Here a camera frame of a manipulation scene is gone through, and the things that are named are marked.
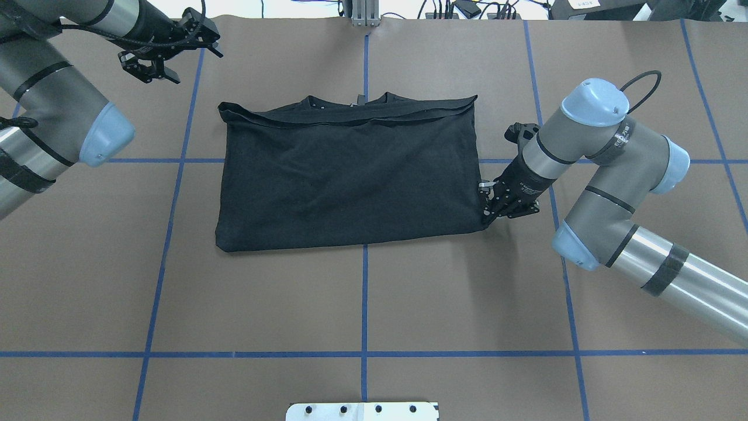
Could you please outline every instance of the black rubber ring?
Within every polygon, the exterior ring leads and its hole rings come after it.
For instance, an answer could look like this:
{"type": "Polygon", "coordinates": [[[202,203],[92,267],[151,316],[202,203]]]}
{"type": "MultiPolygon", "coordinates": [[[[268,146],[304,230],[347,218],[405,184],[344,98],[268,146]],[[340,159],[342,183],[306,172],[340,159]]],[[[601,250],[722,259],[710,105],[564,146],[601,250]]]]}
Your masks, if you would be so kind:
{"type": "Polygon", "coordinates": [[[545,148],[545,146],[543,145],[543,142],[540,142],[540,134],[535,136],[535,139],[537,139],[538,141],[538,146],[540,146],[540,150],[543,151],[544,154],[548,155],[549,158],[556,161],[557,163],[562,163],[562,164],[566,164],[570,166],[571,164],[575,162],[575,161],[565,161],[557,157],[556,155],[553,155],[548,149],[545,148]]]}
{"type": "Polygon", "coordinates": [[[625,210],[629,211],[630,213],[634,213],[634,212],[637,211],[630,204],[622,201],[621,199],[618,199],[617,197],[611,195],[608,192],[604,192],[604,191],[600,190],[597,187],[587,186],[584,189],[587,190],[588,192],[594,193],[594,194],[596,194],[598,196],[602,196],[602,197],[610,200],[611,202],[615,203],[616,205],[620,206],[621,208],[624,208],[625,210]]]}
{"type": "Polygon", "coordinates": [[[114,0],[109,0],[106,3],[106,7],[104,7],[104,10],[102,10],[102,12],[99,13],[99,16],[94,17],[93,19],[89,20],[88,22],[83,22],[80,25],[81,26],[94,26],[94,25],[96,25],[97,23],[99,23],[102,20],[104,20],[104,18],[106,17],[106,15],[108,15],[109,12],[111,11],[111,7],[112,6],[114,6],[114,0]]]}
{"type": "Polygon", "coordinates": [[[68,63],[67,61],[58,61],[57,63],[54,63],[50,66],[43,68],[42,70],[39,70],[32,77],[28,78],[26,82],[23,82],[18,87],[18,89],[16,89],[16,91],[13,93],[13,99],[15,99],[16,102],[20,101],[23,94],[25,94],[26,91],[34,87],[34,85],[36,85],[41,79],[44,79],[45,77],[51,75],[54,72],[62,70],[65,67],[71,67],[71,66],[73,65],[68,63]]]}
{"type": "Polygon", "coordinates": [[[39,176],[27,166],[18,164],[2,148],[0,148],[0,176],[15,184],[16,187],[33,194],[41,193],[55,183],[54,180],[39,176]]]}
{"type": "Polygon", "coordinates": [[[662,264],[660,264],[657,272],[642,286],[642,289],[652,296],[658,297],[681,272],[683,264],[689,255],[690,252],[688,250],[678,244],[673,244],[670,253],[662,264]]]}
{"type": "Polygon", "coordinates": [[[613,253],[613,255],[610,256],[610,260],[605,264],[605,266],[612,267],[613,263],[616,263],[618,256],[621,255],[623,249],[625,249],[628,245],[628,242],[631,241],[631,238],[634,236],[634,233],[637,232],[637,229],[639,229],[639,226],[637,224],[634,224],[634,226],[632,226],[631,229],[628,230],[628,234],[626,234],[626,237],[623,238],[623,241],[621,241],[621,243],[618,245],[618,248],[613,253]]]}
{"type": "Polygon", "coordinates": [[[62,155],[55,152],[55,150],[50,148],[49,145],[47,145],[46,143],[44,143],[42,139],[39,139],[39,136],[34,134],[34,132],[32,132],[31,129],[21,127],[21,131],[23,132],[23,134],[28,136],[28,138],[31,139],[33,143],[36,143],[39,148],[42,148],[42,151],[45,151],[46,153],[48,153],[49,156],[51,156],[52,158],[55,158],[62,165],[73,166],[75,164],[74,162],[66,160],[62,155]]]}

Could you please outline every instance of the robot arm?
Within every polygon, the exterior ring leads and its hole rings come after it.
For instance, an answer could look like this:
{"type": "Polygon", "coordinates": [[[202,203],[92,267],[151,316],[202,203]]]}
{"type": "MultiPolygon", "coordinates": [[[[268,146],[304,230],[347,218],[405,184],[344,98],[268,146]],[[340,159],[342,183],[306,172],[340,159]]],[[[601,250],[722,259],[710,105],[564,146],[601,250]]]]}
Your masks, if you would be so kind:
{"type": "Polygon", "coordinates": [[[701,318],[748,346],[748,283],[631,222],[647,193],[683,179],[688,153],[627,115],[626,96],[588,79],[541,128],[515,124],[519,154],[495,180],[486,217],[534,213],[535,199],[581,157],[600,166],[553,240],[587,270],[617,269],[641,289],[701,318]]]}
{"type": "Polygon", "coordinates": [[[164,61],[185,49],[222,56],[218,29],[204,10],[189,8],[173,21],[145,0],[0,0],[0,87],[26,110],[22,120],[0,126],[0,219],[74,163],[99,166],[135,135],[117,107],[46,40],[66,28],[121,46],[123,69],[146,83],[178,83],[164,61]],[[79,25],[62,25],[61,16],[79,25]]]}

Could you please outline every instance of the light blue joint cap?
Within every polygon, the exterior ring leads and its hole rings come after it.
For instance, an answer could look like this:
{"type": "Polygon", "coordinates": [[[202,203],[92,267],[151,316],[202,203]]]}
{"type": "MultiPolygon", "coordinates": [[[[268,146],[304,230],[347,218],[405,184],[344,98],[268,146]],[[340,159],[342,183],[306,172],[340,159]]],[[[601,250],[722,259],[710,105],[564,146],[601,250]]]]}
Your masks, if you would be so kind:
{"type": "Polygon", "coordinates": [[[603,79],[587,79],[563,101],[561,111],[579,124],[608,127],[619,124],[628,112],[628,98],[603,79]]]}
{"type": "Polygon", "coordinates": [[[663,135],[663,137],[667,139],[667,145],[670,149],[670,158],[667,160],[665,175],[663,175],[660,183],[651,190],[652,193],[657,195],[669,192],[676,184],[683,181],[683,179],[686,178],[688,167],[691,166],[691,158],[688,156],[688,152],[676,145],[669,137],[665,135],[663,135]]]}
{"type": "Polygon", "coordinates": [[[108,103],[93,121],[83,141],[80,160],[92,167],[100,166],[122,151],[133,138],[135,128],[113,103],[108,103]]]}
{"type": "Polygon", "coordinates": [[[595,256],[592,255],[587,246],[582,243],[582,240],[571,230],[566,221],[561,222],[561,226],[556,231],[551,246],[553,246],[558,254],[566,258],[566,260],[574,262],[574,264],[582,269],[595,270],[600,266],[595,256]]]}

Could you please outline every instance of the dark folded fabric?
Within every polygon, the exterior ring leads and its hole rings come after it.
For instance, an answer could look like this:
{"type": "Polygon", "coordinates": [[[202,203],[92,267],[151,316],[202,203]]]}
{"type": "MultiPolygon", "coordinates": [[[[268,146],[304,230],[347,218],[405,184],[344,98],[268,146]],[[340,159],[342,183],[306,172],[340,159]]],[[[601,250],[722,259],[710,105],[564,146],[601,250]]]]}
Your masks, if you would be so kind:
{"type": "Polygon", "coordinates": [[[484,229],[475,99],[387,93],[348,106],[307,97],[268,112],[221,103],[216,245],[342,246],[484,229]]]}

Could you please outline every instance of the white label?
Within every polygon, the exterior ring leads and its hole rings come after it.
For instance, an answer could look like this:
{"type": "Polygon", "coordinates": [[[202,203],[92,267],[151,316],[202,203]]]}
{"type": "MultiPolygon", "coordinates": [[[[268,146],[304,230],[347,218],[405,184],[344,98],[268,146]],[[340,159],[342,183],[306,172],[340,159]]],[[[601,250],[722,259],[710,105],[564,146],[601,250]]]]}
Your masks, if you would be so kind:
{"type": "Polygon", "coordinates": [[[568,0],[572,9],[589,9],[591,7],[599,7],[599,0],[568,0]]]}

